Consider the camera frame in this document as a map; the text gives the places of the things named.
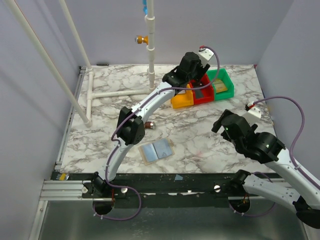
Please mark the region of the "beige card holder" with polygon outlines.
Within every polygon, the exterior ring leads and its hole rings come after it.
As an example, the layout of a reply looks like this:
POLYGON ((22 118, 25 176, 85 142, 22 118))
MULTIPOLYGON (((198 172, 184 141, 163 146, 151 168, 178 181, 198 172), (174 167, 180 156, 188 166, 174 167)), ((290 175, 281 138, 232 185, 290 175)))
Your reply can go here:
POLYGON ((138 150, 142 161, 146 166, 175 154, 173 142, 169 138, 162 138, 148 144, 141 145, 138 150))

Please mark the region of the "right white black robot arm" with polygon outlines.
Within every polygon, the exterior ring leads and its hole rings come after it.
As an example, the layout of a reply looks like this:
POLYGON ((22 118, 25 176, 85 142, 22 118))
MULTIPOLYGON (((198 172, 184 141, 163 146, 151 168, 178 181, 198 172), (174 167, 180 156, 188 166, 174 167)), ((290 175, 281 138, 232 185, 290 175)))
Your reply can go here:
POLYGON ((240 185, 248 193, 269 199, 295 212, 304 224, 320 227, 320 181, 306 170, 285 145, 269 132, 256 132, 262 114, 252 108, 243 115, 226 109, 213 124, 212 132, 223 128, 221 136, 231 142, 237 153, 264 164, 280 175, 290 187, 276 185, 241 171, 240 185))

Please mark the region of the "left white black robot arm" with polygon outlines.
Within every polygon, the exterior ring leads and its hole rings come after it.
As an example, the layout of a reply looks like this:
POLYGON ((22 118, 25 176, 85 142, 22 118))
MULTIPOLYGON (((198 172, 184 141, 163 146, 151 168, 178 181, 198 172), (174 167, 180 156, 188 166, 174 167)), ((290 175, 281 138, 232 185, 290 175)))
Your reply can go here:
POLYGON ((149 117, 166 101, 186 90, 190 81, 201 80, 210 68, 209 61, 216 56, 214 51, 203 46, 197 53, 187 52, 180 64, 166 73, 162 82, 145 99, 131 108, 124 106, 120 110, 117 127, 111 135, 114 147, 103 169, 95 172, 91 180, 98 192, 108 189, 129 150, 144 138, 145 123, 149 117))

